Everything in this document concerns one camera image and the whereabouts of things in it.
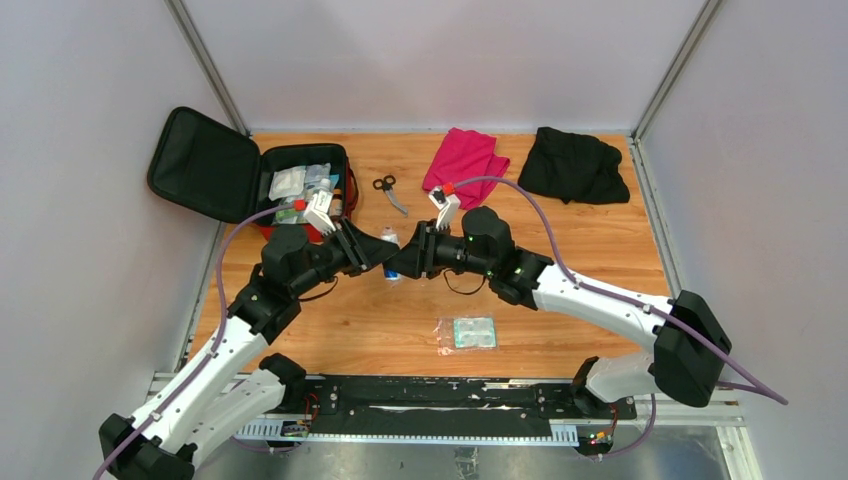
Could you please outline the blue labelled bandage roll bag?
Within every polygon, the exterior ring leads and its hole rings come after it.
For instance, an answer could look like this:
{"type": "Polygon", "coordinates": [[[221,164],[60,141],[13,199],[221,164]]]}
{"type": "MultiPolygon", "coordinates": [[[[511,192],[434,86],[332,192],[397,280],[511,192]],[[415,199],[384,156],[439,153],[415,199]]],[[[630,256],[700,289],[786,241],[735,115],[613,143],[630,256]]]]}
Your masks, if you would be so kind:
{"type": "MultiPolygon", "coordinates": [[[[397,232],[390,226],[386,226],[383,229],[381,239],[393,243],[396,246],[400,246],[397,232]]],[[[389,282],[398,282],[401,280],[401,276],[397,272],[389,269],[386,266],[383,266],[383,274],[384,278],[389,282]]]]}

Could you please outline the black handled scissors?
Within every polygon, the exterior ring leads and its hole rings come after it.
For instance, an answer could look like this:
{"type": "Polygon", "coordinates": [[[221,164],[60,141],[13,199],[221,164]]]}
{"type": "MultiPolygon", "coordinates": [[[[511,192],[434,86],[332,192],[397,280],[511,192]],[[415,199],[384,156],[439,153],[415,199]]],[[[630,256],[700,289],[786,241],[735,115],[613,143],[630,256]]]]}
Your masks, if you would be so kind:
{"type": "Polygon", "coordinates": [[[382,178],[376,178],[372,181],[372,187],[375,190],[382,191],[387,197],[390,204],[404,217],[408,216],[408,209],[399,201],[395,193],[394,185],[396,178],[394,175],[385,175],[382,178]]]}

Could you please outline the clear bag of swabs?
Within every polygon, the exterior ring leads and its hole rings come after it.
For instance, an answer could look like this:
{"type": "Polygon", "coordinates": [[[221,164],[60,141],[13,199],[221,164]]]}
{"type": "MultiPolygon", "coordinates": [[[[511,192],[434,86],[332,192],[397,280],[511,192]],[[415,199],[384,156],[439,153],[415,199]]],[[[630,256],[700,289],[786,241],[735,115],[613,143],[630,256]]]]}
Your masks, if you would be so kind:
{"type": "Polygon", "coordinates": [[[304,191],[306,193],[311,193],[317,182],[319,182],[322,178],[329,177],[330,175],[330,163],[308,165],[305,169],[304,191]]]}

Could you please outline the white gauze packet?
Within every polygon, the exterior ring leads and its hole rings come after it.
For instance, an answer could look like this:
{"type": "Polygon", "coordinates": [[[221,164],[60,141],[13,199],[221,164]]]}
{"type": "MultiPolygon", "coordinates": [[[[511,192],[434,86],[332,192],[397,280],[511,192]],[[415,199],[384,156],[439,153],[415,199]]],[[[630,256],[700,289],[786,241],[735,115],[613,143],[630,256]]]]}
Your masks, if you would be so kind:
{"type": "Polygon", "coordinates": [[[287,168],[272,175],[268,198],[272,201],[299,195],[305,186],[306,167],[287,168]]]}

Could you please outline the small green medicine box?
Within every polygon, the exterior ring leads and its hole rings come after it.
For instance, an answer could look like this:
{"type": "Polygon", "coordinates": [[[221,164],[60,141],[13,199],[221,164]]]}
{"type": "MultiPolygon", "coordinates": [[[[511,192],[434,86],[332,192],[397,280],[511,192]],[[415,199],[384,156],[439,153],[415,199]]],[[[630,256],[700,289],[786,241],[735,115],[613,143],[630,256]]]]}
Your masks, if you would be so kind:
{"type": "Polygon", "coordinates": [[[275,225],[297,224],[299,218],[300,213],[294,208],[283,209],[275,213],[273,223],[275,225]]]}

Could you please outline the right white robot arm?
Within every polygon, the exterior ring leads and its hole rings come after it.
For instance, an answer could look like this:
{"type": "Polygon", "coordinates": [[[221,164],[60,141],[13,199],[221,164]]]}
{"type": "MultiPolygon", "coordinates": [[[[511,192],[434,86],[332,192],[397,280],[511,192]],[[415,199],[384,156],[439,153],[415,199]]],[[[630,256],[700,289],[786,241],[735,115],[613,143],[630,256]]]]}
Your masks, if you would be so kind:
{"type": "Polygon", "coordinates": [[[481,275],[502,301],[582,319],[642,347],[616,358],[590,357],[573,379],[571,403],[596,417],[632,395],[663,393],[695,408],[706,406],[732,344],[707,301],[682,290],[674,298],[640,294],[579,274],[516,245],[509,225],[488,207],[462,219],[452,235],[421,221],[410,241],[385,263],[405,277],[432,278],[444,270],[481,275]]]}

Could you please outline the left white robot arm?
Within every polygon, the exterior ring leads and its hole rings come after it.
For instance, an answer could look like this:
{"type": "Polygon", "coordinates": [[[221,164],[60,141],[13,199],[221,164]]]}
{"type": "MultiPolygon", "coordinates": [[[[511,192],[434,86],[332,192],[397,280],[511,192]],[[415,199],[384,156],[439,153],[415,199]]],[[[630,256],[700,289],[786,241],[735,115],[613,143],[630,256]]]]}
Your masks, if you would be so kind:
{"type": "Polygon", "coordinates": [[[298,411],[305,371],[281,354],[266,357],[232,390],[241,369],[268,348],[301,312],[301,297],[338,275],[358,276],[398,253],[399,246],[343,218],[319,243],[304,228],[276,228],[248,284],[222,309],[202,349],[131,415],[109,416],[99,429],[103,463],[95,473],[117,479],[191,479],[238,430],[274,408],[298,411]]]}

